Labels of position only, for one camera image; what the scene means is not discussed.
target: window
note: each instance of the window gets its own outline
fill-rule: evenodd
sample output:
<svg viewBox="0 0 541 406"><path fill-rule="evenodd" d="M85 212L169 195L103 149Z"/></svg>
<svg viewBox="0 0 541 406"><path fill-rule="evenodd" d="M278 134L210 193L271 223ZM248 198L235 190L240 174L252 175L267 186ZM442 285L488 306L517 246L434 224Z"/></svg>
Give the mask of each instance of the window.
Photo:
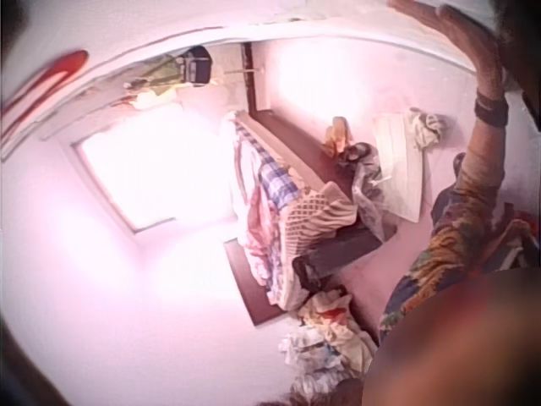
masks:
<svg viewBox="0 0 541 406"><path fill-rule="evenodd" d="M135 233L172 219L197 228L232 212L218 138L204 124L168 104L74 148Z"/></svg>

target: plaid blanket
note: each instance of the plaid blanket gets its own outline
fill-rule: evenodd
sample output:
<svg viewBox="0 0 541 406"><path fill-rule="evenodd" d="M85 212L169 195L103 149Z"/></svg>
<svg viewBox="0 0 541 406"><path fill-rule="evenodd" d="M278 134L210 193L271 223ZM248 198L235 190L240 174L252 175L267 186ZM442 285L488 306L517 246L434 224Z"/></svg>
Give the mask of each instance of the plaid blanket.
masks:
<svg viewBox="0 0 541 406"><path fill-rule="evenodd" d="M235 123L237 134L246 139L261 157L261 168L258 174L261 185L276 209L281 210L288 203L300 196L300 191L291 176L280 167L265 148L241 124Z"/></svg>

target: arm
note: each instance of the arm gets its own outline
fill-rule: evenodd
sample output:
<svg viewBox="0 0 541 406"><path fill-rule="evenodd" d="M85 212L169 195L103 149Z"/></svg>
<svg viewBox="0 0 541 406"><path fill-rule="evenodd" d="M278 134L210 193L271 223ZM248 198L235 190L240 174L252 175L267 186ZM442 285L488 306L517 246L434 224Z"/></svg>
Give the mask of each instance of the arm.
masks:
<svg viewBox="0 0 541 406"><path fill-rule="evenodd" d="M411 0L394 7L440 30L476 66L478 91L489 104L502 102L504 90L495 41L468 17L452 8L436 9ZM504 178L505 128L477 119L451 203L436 224L429 247L399 282L385 308L381 341L409 311L440 290L467 278L492 223L496 197Z"/></svg>

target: hand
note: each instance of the hand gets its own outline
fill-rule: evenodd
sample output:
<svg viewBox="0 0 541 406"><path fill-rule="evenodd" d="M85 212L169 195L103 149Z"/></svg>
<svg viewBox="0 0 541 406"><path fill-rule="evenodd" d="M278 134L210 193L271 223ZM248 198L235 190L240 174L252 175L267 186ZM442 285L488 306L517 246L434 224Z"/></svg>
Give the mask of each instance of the hand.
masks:
<svg viewBox="0 0 541 406"><path fill-rule="evenodd" d="M413 0L389 0L388 4L446 36L472 61L479 91L494 100L503 97L498 42L482 25L448 5L435 8Z"/></svg>

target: floor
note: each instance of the floor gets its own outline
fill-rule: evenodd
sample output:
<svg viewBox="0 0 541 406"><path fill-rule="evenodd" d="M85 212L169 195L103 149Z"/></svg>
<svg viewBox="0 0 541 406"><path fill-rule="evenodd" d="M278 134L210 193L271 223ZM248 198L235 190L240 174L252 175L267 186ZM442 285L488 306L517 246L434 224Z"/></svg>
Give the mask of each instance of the floor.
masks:
<svg viewBox="0 0 541 406"><path fill-rule="evenodd" d="M386 301L429 241L430 210L454 182L452 160L466 150L475 120L476 81L471 72L438 58L385 44L342 38L265 41L253 44L258 109L275 112L318 140L335 116L347 119L356 142L374 144L371 118L418 107L445 117L446 137L424 157L419 223L404 221L397 235L335 280L354 296L354 311L375 332ZM541 137L520 96L511 105L506 178L501 200L539 211Z"/></svg>

